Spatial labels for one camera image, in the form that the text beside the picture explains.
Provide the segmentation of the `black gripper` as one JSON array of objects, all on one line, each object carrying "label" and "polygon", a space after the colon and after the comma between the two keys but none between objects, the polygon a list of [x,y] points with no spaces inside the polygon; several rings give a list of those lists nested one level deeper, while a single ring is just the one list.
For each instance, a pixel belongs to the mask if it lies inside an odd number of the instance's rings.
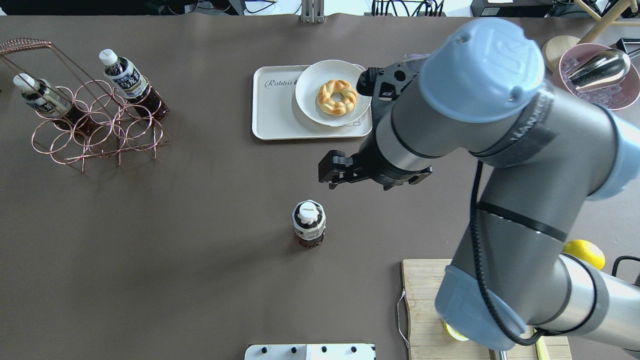
[{"label": "black gripper", "polygon": [[388,162],[374,148],[365,148],[352,156],[340,150],[330,150],[318,162],[318,182],[327,183],[333,190],[342,183],[358,183],[373,180],[384,191],[405,183],[415,185],[433,173],[432,166],[422,170],[401,170]]}]

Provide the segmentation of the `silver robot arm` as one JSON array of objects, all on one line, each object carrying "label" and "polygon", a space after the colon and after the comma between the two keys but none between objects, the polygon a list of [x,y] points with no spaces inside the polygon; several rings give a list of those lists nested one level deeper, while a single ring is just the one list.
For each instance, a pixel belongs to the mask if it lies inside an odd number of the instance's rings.
[{"label": "silver robot arm", "polygon": [[435,298],[439,317],[483,347],[583,337],[639,357],[639,285],[563,252],[585,201],[619,194],[639,175],[639,130],[545,78],[521,27],[481,17],[426,57],[371,68],[358,91],[396,89],[357,153],[329,151],[318,180],[371,179],[390,190],[432,173],[462,148],[477,158],[470,223]]}]

